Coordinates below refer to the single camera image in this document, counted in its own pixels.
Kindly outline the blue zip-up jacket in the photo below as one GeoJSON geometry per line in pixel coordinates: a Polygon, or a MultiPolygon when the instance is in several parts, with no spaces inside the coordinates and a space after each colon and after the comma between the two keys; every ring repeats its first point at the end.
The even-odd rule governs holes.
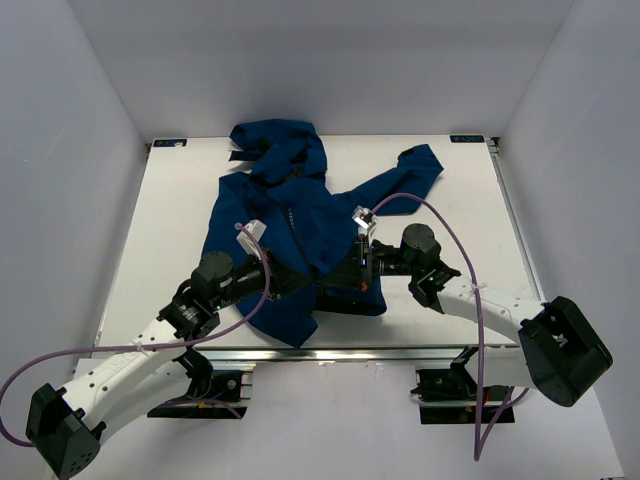
{"type": "Polygon", "coordinates": [[[237,241],[237,222],[257,219],[266,230],[260,243],[285,266],[312,284],[285,298],[257,304],[253,296],[237,306],[253,312],[250,324],[263,334],[294,348],[316,331],[316,310],[365,316],[383,314],[387,305],[381,282],[364,292],[322,287],[347,256],[357,234],[352,219],[357,207],[376,208],[379,215],[410,215],[427,196],[443,167],[427,144],[399,154],[395,167],[343,193],[326,187],[327,156],[314,126],[308,122],[270,119],[236,125],[230,134],[235,161],[249,161],[250,172],[220,177],[219,194],[209,220],[203,251],[224,251],[235,263],[247,254],[237,241]]]}

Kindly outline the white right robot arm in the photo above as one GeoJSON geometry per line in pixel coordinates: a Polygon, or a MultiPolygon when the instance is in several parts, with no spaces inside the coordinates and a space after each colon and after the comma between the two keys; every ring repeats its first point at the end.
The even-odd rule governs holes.
{"type": "Polygon", "coordinates": [[[407,226],[397,247],[361,233],[322,283],[367,293],[381,277],[407,276],[408,290],[421,306],[511,340],[510,347],[469,346],[455,358],[452,388],[466,399],[487,386],[515,386],[571,407],[612,366],[611,353],[574,301],[562,296],[527,300],[481,287],[447,266],[440,253],[425,224],[407,226]]]}

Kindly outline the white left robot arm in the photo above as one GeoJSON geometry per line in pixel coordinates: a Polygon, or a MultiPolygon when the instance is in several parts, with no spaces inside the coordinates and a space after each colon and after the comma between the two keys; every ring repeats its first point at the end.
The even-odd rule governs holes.
{"type": "Polygon", "coordinates": [[[280,299],[311,284],[269,252],[235,266],[230,255],[206,254],[129,351],[87,374],[32,396],[26,434],[59,479],[95,459],[102,441],[131,420],[174,398],[212,392],[213,368],[192,346],[220,324],[220,310],[245,299],[280,299]]]}

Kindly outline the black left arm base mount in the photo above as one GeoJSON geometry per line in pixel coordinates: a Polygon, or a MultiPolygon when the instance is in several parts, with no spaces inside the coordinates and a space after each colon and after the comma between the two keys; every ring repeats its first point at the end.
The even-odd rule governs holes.
{"type": "Polygon", "coordinates": [[[148,418],[241,420],[245,416],[252,393],[252,370],[214,366],[193,348],[177,362],[189,379],[186,393],[158,405],[147,413],[148,418]]]}

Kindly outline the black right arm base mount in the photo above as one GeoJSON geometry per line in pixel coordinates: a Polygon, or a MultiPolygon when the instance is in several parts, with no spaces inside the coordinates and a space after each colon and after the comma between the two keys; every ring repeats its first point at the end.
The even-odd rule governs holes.
{"type": "Polygon", "coordinates": [[[418,404],[422,425],[475,423],[477,383],[466,367],[477,350],[475,346],[465,347],[444,368],[416,370],[416,386],[410,395],[418,404]]]}

